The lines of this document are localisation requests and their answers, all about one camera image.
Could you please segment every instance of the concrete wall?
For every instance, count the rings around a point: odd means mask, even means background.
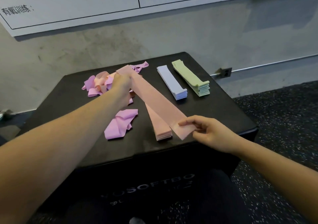
[[[17,38],[0,26],[0,109],[36,108],[66,74],[181,51],[210,74],[318,54],[317,5],[234,0]],[[311,60],[219,84],[235,97],[318,80]]]

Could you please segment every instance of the forearm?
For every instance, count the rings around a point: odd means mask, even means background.
[[[264,176],[308,220],[318,222],[318,172],[243,138],[238,145],[238,157]]]
[[[72,172],[120,110],[109,91],[0,148],[0,222],[24,222]]]

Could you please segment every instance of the hand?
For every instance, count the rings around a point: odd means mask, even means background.
[[[131,77],[129,75],[120,75],[116,73],[114,75],[113,85],[111,90],[119,94],[119,103],[121,107],[125,107],[129,104],[129,99],[134,96],[134,92],[130,93],[131,89]]]
[[[214,118],[191,116],[179,123],[180,126],[194,124],[198,129],[193,138],[215,150],[235,154],[240,148],[242,137]]]

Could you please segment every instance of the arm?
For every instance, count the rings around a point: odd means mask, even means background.
[[[116,74],[102,96],[0,147],[0,223],[30,218],[128,105],[130,85]]]
[[[249,163],[308,220],[318,223],[318,172],[248,141],[216,119],[192,116],[179,123],[194,123],[193,137],[221,152]]]

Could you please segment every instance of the stack of green bands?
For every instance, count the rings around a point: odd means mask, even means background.
[[[209,81],[201,81],[192,71],[189,70],[183,61],[177,60],[172,62],[173,68],[185,79],[189,86],[199,96],[205,96],[210,94]]]

